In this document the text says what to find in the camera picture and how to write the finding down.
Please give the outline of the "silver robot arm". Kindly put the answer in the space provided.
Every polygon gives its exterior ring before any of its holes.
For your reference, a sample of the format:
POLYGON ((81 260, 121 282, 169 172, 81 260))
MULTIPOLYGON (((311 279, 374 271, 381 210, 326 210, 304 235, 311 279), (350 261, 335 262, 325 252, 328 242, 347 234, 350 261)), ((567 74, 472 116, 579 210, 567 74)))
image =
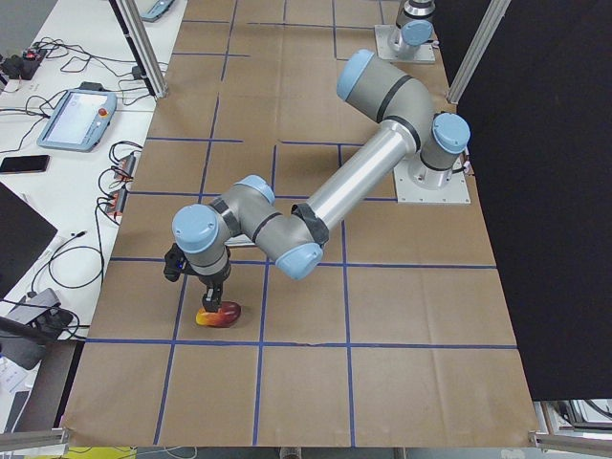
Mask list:
POLYGON ((289 276, 299 280, 321 261, 330 231, 406 157, 418 160, 415 183, 433 187, 427 172, 448 176, 470 140, 460 116, 436 113, 425 85, 367 49, 346 62, 337 94, 375 121, 379 129, 307 201, 285 216, 269 184, 250 175, 206 205, 181 208, 172 221, 175 239, 164 257, 164 277, 183 274, 207 288, 205 312, 218 312, 230 276, 229 239, 244 235, 289 276))
POLYGON ((433 0, 403 0, 387 43, 398 57, 414 55, 433 34, 433 0))

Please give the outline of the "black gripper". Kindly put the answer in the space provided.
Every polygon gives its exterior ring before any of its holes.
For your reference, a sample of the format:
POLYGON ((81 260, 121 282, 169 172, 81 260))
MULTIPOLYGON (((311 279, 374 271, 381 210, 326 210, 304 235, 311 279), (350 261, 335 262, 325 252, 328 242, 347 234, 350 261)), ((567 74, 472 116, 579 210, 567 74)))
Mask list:
POLYGON ((185 274, 198 277, 207 286, 202 297, 202 306, 207 313, 217 313, 221 308, 222 285, 229 278, 230 272, 230 259, 225 255, 209 266, 199 266, 186 259, 185 274))

